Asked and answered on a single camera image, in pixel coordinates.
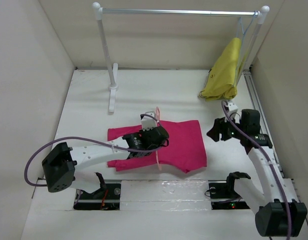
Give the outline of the pink plastic hanger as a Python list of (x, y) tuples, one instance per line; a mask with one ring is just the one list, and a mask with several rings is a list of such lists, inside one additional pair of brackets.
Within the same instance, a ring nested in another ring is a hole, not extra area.
[[(160, 109), (159, 109), (158, 106), (155, 108), (155, 118), (157, 120), (156, 121), (156, 126), (158, 127), (159, 126), (159, 121), (160, 121)], [(158, 170), (161, 171), (162, 170), (162, 165), (159, 163), (158, 151), (155, 152), (155, 156), (156, 156), (156, 164), (157, 164)]]

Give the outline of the pink trousers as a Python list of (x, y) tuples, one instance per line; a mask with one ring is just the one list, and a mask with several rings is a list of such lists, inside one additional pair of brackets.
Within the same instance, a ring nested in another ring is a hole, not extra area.
[[(169, 145), (158, 150), (161, 165), (174, 166), (184, 173), (207, 166), (207, 154), (198, 120), (182, 122), (163, 120), (162, 126), (169, 134)], [(155, 153), (141, 158), (107, 162), (109, 168), (115, 168), (118, 172), (155, 164)]]

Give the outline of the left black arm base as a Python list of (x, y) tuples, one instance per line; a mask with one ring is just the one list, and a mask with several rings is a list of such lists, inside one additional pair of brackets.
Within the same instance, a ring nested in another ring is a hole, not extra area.
[(93, 193), (78, 189), (73, 209), (78, 211), (117, 211), (120, 210), (121, 181), (105, 181), (102, 174), (96, 173), (100, 188)]

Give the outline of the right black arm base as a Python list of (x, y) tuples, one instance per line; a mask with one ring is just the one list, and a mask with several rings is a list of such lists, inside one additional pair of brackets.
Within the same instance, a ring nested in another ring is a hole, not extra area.
[(234, 191), (235, 180), (251, 179), (244, 172), (231, 172), (225, 180), (209, 180), (205, 196), (211, 200), (212, 210), (248, 210), (245, 200)]

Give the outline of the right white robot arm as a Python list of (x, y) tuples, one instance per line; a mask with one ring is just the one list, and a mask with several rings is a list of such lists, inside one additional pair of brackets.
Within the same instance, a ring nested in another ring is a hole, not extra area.
[(261, 133), (260, 113), (243, 109), (239, 122), (236, 111), (223, 106), (224, 117), (217, 118), (207, 136), (213, 141), (235, 138), (244, 147), (257, 172), (262, 189), (258, 190), (251, 176), (232, 172), (227, 176), (225, 191), (231, 197), (241, 197), (255, 216), (255, 225), (263, 237), (297, 237), (306, 220), (308, 210), (299, 202), (282, 177), (275, 161), (273, 144), (267, 134)]

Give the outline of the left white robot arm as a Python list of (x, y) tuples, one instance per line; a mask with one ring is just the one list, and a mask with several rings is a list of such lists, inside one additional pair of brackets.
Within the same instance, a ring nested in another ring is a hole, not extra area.
[(113, 160), (128, 160), (150, 155), (169, 145), (169, 134), (162, 126), (129, 133), (108, 142), (92, 141), (92, 145), (70, 148), (57, 144), (42, 161), (47, 189), (51, 193), (67, 188), (83, 190), (94, 198), (105, 194), (100, 173), (88, 175), (84, 169)]

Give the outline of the light blue plastic hanger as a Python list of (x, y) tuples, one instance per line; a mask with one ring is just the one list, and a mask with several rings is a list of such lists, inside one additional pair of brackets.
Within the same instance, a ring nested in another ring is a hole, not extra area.
[(246, 67), (247, 60), (250, 56), (251, 50), (255, 44), (256, 38), (257, 38), (257, 33), (254, 33), (255, 30), (257, 30), (257, 26), (249, 36), (249, 32), (251, 31), (251, 26), (253, 25), (254, 22), (257, 21), (259, 15), (259, 11), (254, 11), (252, 14), (251, 21), (249, 24), (244, 27), (242, 17), (239, 18), (238, 20), (238, 26), (237, 26), (237, 32), (236, 32), (236, 37), (240, 37), (241, 40), (241, 46), (240, 46), (240, 51), (239, 51), (239, 57), (238, 57), (238, 62), (237, 62), (237, 67), (236, 67), (236, 72), (235, 72), (235, 86), (238, 85), (240, 77), (244, 71), (244, 68)]

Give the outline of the yellow garment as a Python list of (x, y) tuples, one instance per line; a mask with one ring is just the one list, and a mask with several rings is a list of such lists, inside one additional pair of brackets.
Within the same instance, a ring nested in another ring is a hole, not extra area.
[(206, 101), (232, 100), (238, 94), (238, 74), (247, 56), (240, 57), (242, 40), (233, 38), (210, 69), (206, 84), (198, 97)]

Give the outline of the white and silver clothes rack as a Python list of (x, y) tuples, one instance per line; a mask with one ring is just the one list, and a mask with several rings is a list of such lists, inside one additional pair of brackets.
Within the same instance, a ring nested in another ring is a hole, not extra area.
[(94, 2), (92, 4), (93, 12), (97, 21), (98, 30), (101, 38), (102, 49), (104, 53), (104, 59), (109, 75), (109, 104), (108, 104), (108, 112), (110, 114), (115, 112), (115, 103), (116, 103), (116, 95), (118, 91), (117, 84), (117, 74), (118, 74), (118, 64), (112, 63), (108, 44), (106, 41), (104, 26), (103, 26), (103, 15), (104, 14), (127, 14), (127, 15), (186, 15), (186, 16), (211, 16), (211, 17), (251, 17), (253, 21), (257, 21), (251, 39), (248, 43), (248, 47), (246, 50), (246, 58), (248, 60), (250, 56), (250, 52), (255, 44), (255, 41), (258, 37), (259, 31), (262, 25), (265, 22), (265, 19), (270, 12), (270, 7), (264, 5), (260, 10), (256, 10), (254, 12), (251, 11), (215, 11), (215, 10), (168, 10), (168, 9), (130, 9), (130, 8), (103, 8), (100, 3)]

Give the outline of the aluminium rail right side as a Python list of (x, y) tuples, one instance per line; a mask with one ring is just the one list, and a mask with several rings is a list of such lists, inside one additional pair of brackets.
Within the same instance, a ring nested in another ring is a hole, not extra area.
[(279, 161), (279, 157), (277, 155), (274, 140), (269, 130), (269, 126), (266, 121), (265, 113), (261, 105), (261, 101), (259, 95), (256, 90), (256, 86), (254, 84), (254, 80), (252, 74), (249, 70), (243, 71), (243, 74), (240, 78), (241, 83), (239, 83), (239, 90), (243, 91), (243, 97), (248, 102), (245, 103), (244, 106), (249, 106), (251, 109), (257, 110), (260, 113), (260, 126), (261, 126), (261, 133), (267, 134), (273, 144), (273, 151), (274, 151), (274, 159), (278, 165), (280, 173), (283, 178), (285, 178), (285, 174), (283, 172), (282, 166)]

